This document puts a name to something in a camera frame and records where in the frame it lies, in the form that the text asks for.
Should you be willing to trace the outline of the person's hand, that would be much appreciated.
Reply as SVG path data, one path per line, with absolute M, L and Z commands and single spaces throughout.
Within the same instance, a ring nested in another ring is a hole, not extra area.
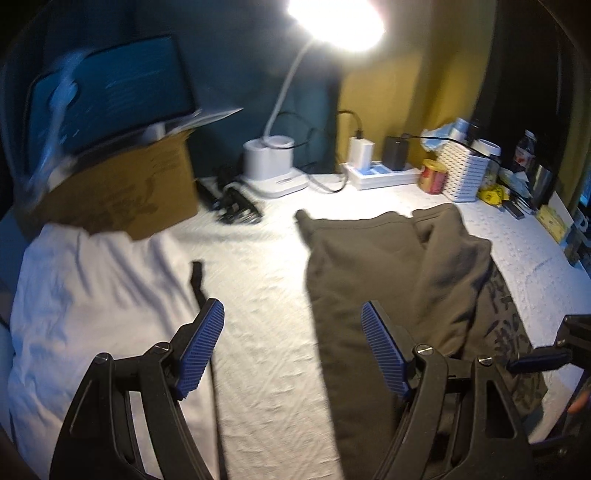
M 568 408 L 568 413 L 570 415 L 578 414 L 579 412 L 583 411 L 590 401 L 590 391 L 583 390 L 580 392 L 578 397 L 571 403 Z

